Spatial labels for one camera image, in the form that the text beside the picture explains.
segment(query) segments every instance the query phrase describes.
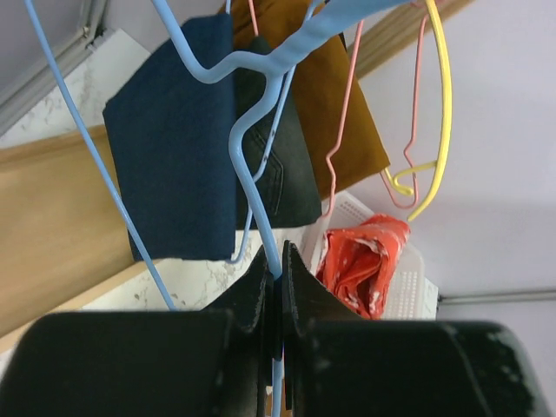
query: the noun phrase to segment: navy fabric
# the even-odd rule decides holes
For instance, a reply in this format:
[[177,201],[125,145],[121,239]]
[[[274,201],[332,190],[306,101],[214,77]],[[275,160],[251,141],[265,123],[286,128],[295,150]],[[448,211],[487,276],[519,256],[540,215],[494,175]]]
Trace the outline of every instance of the navy fabric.
[[[267,55],[272,48],[263,37],[258,36],[249,46],[249,51]],[[260,72],[237,69],[234,81],[235,110],[239,118],[261,99],[266,79]],[[276,107],[243,137],[243,154],[251,174],[261,165],[275,113]],[[256,185],[273,228],[297,228],[314,223],[321,216],[321,197],[292,96],[286,100],[267,167]],[[247,210],[247,197],[238,180],[238,229],[245,226]],[[256,223],[252,222],[250,227],[256,228]]]
[[[191,19],[182,32],[205,68],[232,52],[229,15]],[[103,115],[123,202],[150,255],[229,259],[236,218],[228,154],[233,77],[196,81],[168,40],[108,101]]]

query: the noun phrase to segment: laundry basket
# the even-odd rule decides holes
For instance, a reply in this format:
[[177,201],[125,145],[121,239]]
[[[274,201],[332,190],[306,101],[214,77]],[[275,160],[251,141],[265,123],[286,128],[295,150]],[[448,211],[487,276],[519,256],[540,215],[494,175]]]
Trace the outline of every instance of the laundry basket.
[[[319,219],[309,226],[302,243],[303,261],[313,275],[321,261],[324,233],[330,228],[351,228],[373,215],[351,194],[343,191],[336,195],[334,211],[328,219]],[[438,302],[438,288],[425,278],[425,263],[419,250],[411,243],[404,247],[396,267],[387,302],[382,314],[386,320],[434,319]]]

